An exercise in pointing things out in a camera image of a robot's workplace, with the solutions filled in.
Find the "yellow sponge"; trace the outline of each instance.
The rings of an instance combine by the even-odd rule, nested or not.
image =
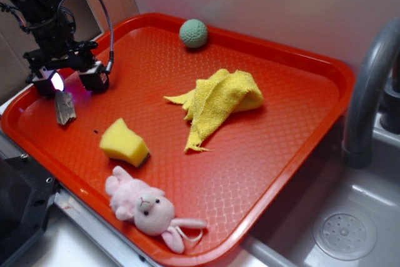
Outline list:
[[[149,157],[146,143],[126,126],[123,118],[119,118],[104,132],[100,148],[108,158],[120,159],[135,167],[140,167]]]

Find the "sink basin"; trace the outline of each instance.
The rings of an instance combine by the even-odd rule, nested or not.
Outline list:
[[[374,130],[373,162],[341,161],[343,122],[321,141],[251,230],[268,266],[400,266],[400,136]]]

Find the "orange tray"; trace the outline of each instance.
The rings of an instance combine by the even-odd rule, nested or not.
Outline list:
[[[76,73],[64,71],[78,116],[67,126],[56,122],[54,100],[40,97],[34,88],[11,103],[1,126],[154,261],[193,266],[218,259],[246,235],[346,109],[354,76],[335,59],[211,26],[205,47],[189,50],[179,40],[183,22],[143,14],[118,24],[105,93],[86,91]],[[109,33],[98,43],[97,57],[107,62]],[[220,68],[251,73],[264,105],[230,115],[202,144],[213,151],[185,154],[190,124],[181,107],[163,96],[186,93],[197,79]],[[99,149],[103,132],[121,117],[151,151],[140,169],[107,159]],[[177,217],[205,220],[202,240],[175,254],[161,238],[117,220],[104,191],[117,164],[164,190]]]

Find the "gray faucet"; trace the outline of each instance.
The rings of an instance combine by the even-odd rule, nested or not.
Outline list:
[[[342,142],[344,162],[352,168],[371,163],[372,131],[381,100],[382,127],[400,134],[399,53],[400,18],[397,18],[389,21],[375,37],[357,76]]]

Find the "bunny nose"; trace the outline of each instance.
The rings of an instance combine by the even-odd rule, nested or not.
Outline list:
[[[136,200],[136,208],[141,212],[149,211],[155,202],[155,195],[143,194]]]

